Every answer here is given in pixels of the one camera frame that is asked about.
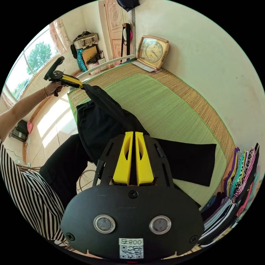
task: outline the person's arm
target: person's arm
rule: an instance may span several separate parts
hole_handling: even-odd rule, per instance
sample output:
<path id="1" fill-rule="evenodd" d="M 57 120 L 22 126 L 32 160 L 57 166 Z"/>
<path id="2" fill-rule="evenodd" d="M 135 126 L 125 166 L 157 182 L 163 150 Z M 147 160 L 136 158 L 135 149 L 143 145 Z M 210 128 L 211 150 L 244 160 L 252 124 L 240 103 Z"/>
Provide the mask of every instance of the person's arm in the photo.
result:
<path id="1" fill-rule="evenodd" d="M 2 113 L 0 115 L 0 139 L 2 142 L 4 142 L 10 131 L 20 120 L 28 115 L 47 96 L 50 97 L 54 94 L 55 90 L 60 92 L 61 89 L 61 82 L 51 82 L 45 88 L 42 88 L 33 94 L 22 98 L 11 109 Z"/>

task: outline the black and white striped shirt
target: black and white striped shirt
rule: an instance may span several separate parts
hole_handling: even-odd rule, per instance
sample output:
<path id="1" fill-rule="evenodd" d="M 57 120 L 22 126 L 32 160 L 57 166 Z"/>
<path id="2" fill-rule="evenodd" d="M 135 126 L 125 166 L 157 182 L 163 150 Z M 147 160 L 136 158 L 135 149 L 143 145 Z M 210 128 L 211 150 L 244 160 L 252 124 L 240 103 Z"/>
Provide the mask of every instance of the black and white striped shirt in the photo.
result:
<path id="1" fill-rule="evenodd" d="M 20 172 L 0 139 L 0 172 L 7 190 L 24 218 L 48 240 L 63 241 L 60 229 L 62 203 L 48 183 L 36 172 Z"/>

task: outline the alarm clock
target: alarm clock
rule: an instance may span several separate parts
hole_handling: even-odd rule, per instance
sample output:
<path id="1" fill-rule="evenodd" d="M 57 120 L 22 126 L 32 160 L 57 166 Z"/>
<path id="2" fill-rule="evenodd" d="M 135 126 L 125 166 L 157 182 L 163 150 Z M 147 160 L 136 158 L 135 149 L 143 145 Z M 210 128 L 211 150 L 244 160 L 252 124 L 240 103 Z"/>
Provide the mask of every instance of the alarm clock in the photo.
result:
<path id="1" fill-rule="evenodd" d="M 162 67 L 168 50 L 168 40 L 154 36 L 143 36 L 137 49 L 136 59 L 142 64 L 158 70 Z"/>

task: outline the green mat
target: green mat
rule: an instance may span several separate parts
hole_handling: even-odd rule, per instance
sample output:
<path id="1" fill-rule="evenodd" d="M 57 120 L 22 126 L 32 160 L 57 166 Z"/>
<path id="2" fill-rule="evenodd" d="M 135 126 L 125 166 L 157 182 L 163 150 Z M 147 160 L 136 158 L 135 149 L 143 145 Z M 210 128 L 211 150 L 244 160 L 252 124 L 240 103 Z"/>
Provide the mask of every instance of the green mat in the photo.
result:
<path id="1" fill-rule="evenodd" d="M 223 177 L 226 158 L 219 142 L 201 117 L 169 88 L 147 75 L 129 76 L 104 90 L 123 109 L 134 114 L 152 137 L 191 144 L 216 144 L 210 187 L 174 179 L 175 184 L 204 207 Z M 77 111 L 72 111 L 76 120 Z"/>

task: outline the screw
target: screw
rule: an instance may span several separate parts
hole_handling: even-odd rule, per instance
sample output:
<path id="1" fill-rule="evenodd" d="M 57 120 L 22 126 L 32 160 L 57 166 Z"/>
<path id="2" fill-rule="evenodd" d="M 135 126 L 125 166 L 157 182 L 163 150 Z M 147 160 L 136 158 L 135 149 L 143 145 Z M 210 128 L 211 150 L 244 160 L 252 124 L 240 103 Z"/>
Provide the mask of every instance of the screw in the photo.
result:
<path id="1" fill-rule="evenodd" d="M 129 192 L 129 197 L 130 197 L 131 199 L 135 199 L 135 198 L 137 198 L 137 196 L 138 196 L 137 191 L 135 191 L 135 190 L 131 190 L 131 191 Z"/>
<path id="2" fill-rule="evenodd" d="M 74 240 L 75 240 L 75 237 L 74 237 L 71 233 L 67 233 L 67 234 L 66 234 L 66 237 L 67 237 L 68 240 L 70 240 L 70 241 L 74 241 Z"/>
<path id="3" fill-rule="evenodd" d="M 193 237 L 190 238 L 190 243 L 193 244 L 198 240 L 198 236 L 194 235 Z"/>

